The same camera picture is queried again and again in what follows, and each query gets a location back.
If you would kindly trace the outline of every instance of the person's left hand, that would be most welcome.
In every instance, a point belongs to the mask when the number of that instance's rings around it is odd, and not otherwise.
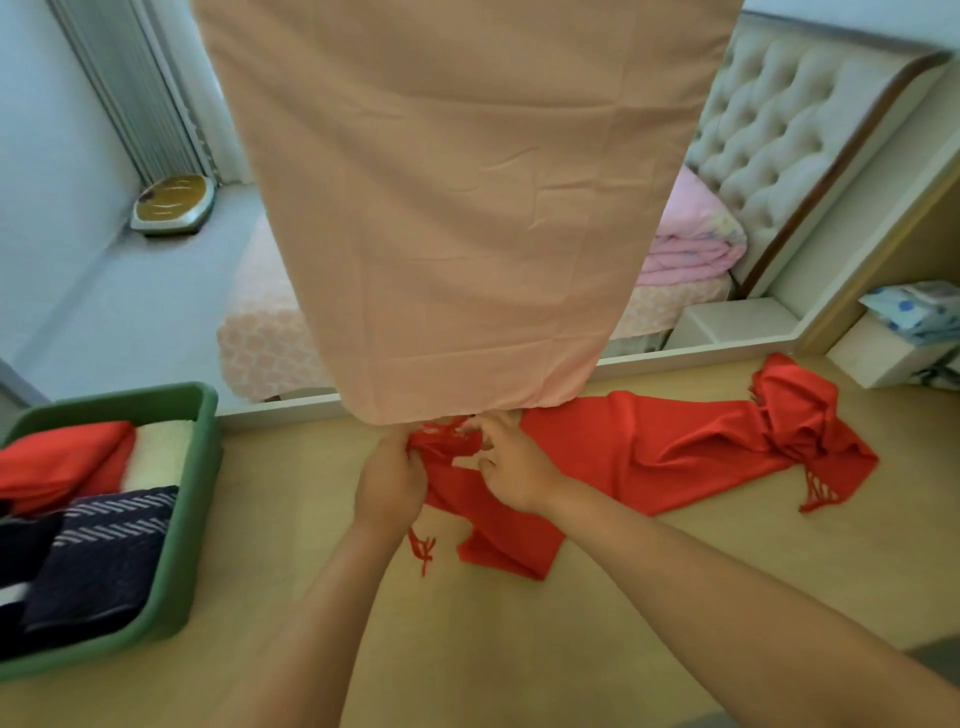
[[[354,502],[354,520],[402,537],[426,498],[426,469],[420,453],[407,454],[407,438],[420,425],[397,425],[367,458]]]

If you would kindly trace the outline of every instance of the pink blanket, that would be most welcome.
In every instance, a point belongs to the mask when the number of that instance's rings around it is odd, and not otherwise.
[[[637,285],[714,278],[747,251],[747,235],[720,199],[682,167]]]

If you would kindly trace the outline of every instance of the bed frame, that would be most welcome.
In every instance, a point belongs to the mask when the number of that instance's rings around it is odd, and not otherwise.
[[[766,293],[949,59],[918,43],[741,15],[686,154],[747,231],[732,269],[741,297]]]

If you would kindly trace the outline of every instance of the hand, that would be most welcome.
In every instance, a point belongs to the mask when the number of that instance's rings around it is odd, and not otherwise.
[[[478,461],[487,487],[504,505],[543,516],[550,500],[569,480],[506,412],[491,410],[467,420],[465,432],[481,430]]]
[[[354,501],[354,522],[402,537],[426,498],[426,469],[420,453],[407,454],[407,438],[420,425],[391,429],[367,458]]]

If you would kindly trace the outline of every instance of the folded white towel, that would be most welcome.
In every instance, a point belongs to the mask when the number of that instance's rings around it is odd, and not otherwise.
[[[138,427],[120,489],[126,492],[179,486],[194,425],[190,420],[172,420]]]

